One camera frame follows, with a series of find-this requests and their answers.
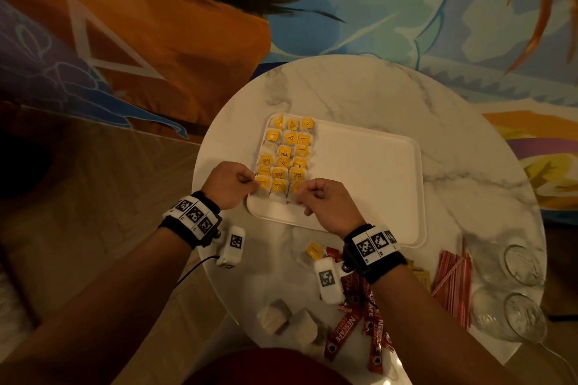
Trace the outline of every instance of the painted wall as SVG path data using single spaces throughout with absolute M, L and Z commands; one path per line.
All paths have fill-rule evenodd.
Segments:
M 569 2 L 513 73 L 539 0 L 304 0 L 268 22 L 211 0 L 4 0 L 0 87 L 21 103 L 200 140 L 256 70 L 329 53 L 420 70 L 471 102 L 520 159 L 545 217 L 578 223 L 578 61 Z

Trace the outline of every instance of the drinking glass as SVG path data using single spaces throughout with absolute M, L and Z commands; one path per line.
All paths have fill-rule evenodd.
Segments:
M 481 287 L 472 296 L 473 325 L 491 337 L 512 342 L 539 343 L 546 321 L 538 304 L 524 294 L 496 287 Z
M 476 271 L 493 285 L 516 288 L 544 283 L 538 259 L 521 245 L 480 242 L 473 245 L 471 251 Z

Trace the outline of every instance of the white tray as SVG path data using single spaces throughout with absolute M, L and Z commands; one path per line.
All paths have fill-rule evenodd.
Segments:
M 365 220 L 387 225 L 401 245 L 425 241 L 421 153 L 413 139 L 315 119 L 308 178 L 317 177 L 345 184 Z M 302 206 L 249 195 L 247 208 L 260 218 L 325 230 Z

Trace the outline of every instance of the wooden floor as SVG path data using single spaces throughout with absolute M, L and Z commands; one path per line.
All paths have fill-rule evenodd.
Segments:
M 11 132 L 53 155 L 37 188 L 0 202 L 0 243 L 42 321 L 132 250 L 163 211 L 190 192 L 199 146 L 31 110 L 19 113 Z M 187 268 L 196 261 L 193 253 Z M 578 312 L 566 282 L 548 271 L 548 313 Z M 224 314 L 205 273 L 194 272 L 115 384 L 181 383 Z M 578 323 L 550 324 L 546 344 L 578 369 Z M 538 346 L 523 346 L 508 367 L 529 385 L 572 383 L 563 363 Z

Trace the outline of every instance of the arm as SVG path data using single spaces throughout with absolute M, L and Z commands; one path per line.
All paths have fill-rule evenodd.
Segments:
M 315 179 L 298 189 L 305 214 L 342 239 L 365 224 L 343 184 Z M 513 384 L 516 379 L 450 316 L 405 265 L 372 285 L 395 350 L 415 385 Z
M 230 209 L 258 188 L 253 179 L 242 164 L 223 162 L 201 190 Z M 171 230 L 156 230 L 36 329 L 0 365 L 0 383 L 111 383 L 157 320 L 190 254 Z

